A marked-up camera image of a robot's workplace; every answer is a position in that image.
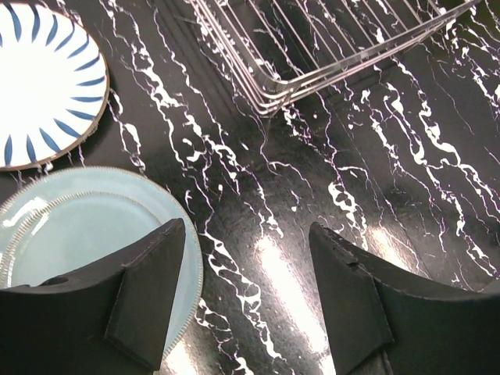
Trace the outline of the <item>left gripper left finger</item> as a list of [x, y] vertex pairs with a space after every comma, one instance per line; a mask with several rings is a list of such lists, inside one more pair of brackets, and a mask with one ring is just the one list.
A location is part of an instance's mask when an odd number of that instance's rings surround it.
[[2, 290], [2, 373], [154, 373], [184, 244], [184, 221], [173, 219], [79, 269]]

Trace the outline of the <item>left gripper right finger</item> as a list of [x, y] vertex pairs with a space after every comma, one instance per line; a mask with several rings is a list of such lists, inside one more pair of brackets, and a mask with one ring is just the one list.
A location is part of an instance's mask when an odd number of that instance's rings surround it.
[[337, 373], [498, 373], [497, 281], [482, 291], [441, 284], [319, 223], [309, 247]]

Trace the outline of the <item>light blue plate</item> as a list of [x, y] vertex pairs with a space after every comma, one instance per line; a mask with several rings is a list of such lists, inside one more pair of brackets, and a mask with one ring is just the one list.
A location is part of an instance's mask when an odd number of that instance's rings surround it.
[[194, 318], [203, 285], [202, 250], [182, 205], [127, 170], [88, 166], [50, 173], [1, 205], [1, 286], [38, 285], [96, 261], [172, 219], [186, 230], [184, 256], [163, 354]]

